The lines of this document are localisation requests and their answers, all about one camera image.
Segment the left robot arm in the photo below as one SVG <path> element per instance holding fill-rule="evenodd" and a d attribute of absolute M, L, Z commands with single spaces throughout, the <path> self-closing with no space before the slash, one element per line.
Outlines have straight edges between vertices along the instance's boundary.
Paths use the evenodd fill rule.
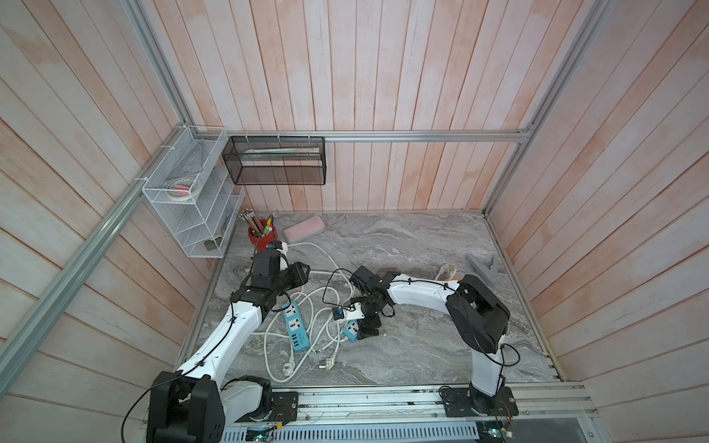
<path fill-rule="evenodd" d="M 241 376 L 227 381 L 236 356 L 277 299 L 308 283 L 310 267 L 290 264 L 279 249 L 255 254 L 246 282 L 201 348 L 176 371 L 162 371 L 146 392 L 148 442 L 220 442 L 235 422 L 271 414 L 271 382 Z"/>

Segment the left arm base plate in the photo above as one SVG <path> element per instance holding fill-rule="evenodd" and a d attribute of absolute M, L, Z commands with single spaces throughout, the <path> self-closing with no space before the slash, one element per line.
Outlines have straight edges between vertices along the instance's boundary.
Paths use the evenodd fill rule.
<path fill-rule="evenodd" d="M 299 393 L 297 391 L 273 392 L 256 411 L 238 420 L 240 423 L 281 423 L 297 420 Z"/>

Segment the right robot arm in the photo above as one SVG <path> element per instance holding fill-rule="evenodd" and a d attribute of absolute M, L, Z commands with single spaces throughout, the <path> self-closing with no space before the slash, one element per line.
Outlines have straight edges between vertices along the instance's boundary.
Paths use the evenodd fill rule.
<path fill-rule="evenodd" d="M 447 314 L 474 351 L 474 392 L 489 399 L 498 394 L 505 367 L 501 347 L 511 312 L 480 278 L 465 275 L 461 280 L 435 281 L 396 272 L 381 277 L 362 266 L 349 282 L 361 293 L 356 300 L 363 314 L 357 321 L 361 338 L 379 333 L 387 306 L 419 306 Z"/>

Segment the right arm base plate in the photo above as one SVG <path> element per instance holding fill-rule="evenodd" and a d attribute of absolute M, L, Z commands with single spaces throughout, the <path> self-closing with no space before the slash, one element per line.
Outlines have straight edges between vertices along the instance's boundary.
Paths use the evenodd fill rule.
<path fill-rule="evenodd" d="M 491 416 L 495 418 L 519 415 L 513 392 L 507 386 L 502 386 L 492 396 L 485 395 L 472 385 L 465 388 L 444 385 L 439 388 L 438 393 L 447 417 Z"/>

